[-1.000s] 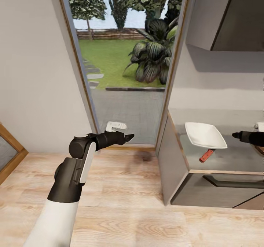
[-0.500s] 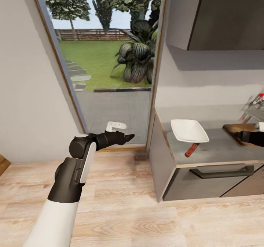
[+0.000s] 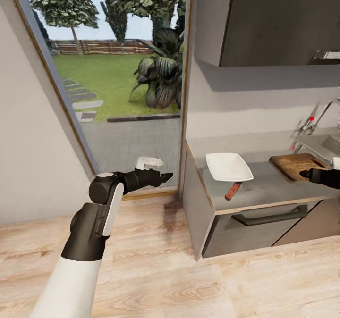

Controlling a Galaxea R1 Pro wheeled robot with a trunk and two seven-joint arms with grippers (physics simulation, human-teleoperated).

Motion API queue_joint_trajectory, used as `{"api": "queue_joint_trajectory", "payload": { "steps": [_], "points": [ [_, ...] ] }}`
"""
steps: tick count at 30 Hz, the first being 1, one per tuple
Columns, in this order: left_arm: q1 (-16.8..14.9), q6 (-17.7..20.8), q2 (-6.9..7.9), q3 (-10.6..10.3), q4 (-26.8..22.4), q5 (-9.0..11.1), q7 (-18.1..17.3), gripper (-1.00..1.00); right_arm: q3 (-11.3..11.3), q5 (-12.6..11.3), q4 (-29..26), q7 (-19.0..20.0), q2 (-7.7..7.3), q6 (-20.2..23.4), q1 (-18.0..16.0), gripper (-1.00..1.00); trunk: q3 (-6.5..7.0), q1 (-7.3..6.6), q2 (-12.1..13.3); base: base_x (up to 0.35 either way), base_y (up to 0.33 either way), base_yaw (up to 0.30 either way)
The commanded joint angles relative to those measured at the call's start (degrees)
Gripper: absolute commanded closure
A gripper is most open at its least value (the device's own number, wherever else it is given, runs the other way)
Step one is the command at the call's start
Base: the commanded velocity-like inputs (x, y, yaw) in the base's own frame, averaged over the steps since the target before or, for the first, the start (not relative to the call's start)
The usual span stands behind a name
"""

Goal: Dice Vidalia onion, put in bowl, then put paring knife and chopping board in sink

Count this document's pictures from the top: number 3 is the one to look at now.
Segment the parer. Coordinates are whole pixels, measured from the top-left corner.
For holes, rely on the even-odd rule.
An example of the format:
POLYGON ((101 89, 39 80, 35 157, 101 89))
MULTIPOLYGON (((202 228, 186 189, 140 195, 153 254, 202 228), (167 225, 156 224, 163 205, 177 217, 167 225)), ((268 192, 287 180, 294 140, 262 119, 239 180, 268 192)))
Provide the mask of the parer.
POLYGON ((225 195, 225 197, 230 200, 242 183, 243 182, 234 183, 234 186, 229 190, 228 195, 225 195))

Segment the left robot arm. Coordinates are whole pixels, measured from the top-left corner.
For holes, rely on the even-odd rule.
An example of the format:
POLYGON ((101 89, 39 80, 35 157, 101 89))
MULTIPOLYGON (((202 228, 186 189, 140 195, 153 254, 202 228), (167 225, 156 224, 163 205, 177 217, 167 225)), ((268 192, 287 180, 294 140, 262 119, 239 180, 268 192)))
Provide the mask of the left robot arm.
POLYGON ((94 292, 106 240, 109 239, 122 195, 148 185, 158 187, 174 173, 155 157, 140 156, 134 171, 98 174, 90 183, 86 202, 70 223, 59 261, 28 318, 90 318, 94 292))

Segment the cutting board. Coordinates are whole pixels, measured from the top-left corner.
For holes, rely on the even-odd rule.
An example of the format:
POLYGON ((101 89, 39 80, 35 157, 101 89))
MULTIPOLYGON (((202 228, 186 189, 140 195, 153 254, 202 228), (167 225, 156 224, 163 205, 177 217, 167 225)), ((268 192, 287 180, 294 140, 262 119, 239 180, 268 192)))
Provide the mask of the cutting board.
POLYGON ((271 156, 270 161, 291 181, 309 180, 301 171, 312 168, 328 170, 329 166, 309 153, 271 156))

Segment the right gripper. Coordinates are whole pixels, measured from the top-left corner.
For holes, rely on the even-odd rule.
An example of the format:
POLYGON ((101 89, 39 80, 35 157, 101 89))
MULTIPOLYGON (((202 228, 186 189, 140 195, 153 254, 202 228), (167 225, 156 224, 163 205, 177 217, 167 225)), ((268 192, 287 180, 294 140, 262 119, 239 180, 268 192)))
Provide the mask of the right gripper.
POLYGON ((331 188, 339 189, 335 182, 334 177, 340 173, 340 170, 324 170, 312 168, 310 170, 301 171, 299 174, 305 178, 309 178, 310 182, 323 184, 331 188))

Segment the bowl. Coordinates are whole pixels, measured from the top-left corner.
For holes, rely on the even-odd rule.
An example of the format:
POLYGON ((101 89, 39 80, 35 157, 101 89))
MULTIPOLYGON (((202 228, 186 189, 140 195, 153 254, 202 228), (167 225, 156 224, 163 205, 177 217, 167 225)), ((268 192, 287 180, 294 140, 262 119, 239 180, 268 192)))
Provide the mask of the bowl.
POLYGON ((207 154, 206 162, 216 182, 236 183, 254 178, 246 162, 237 153, 207 154))

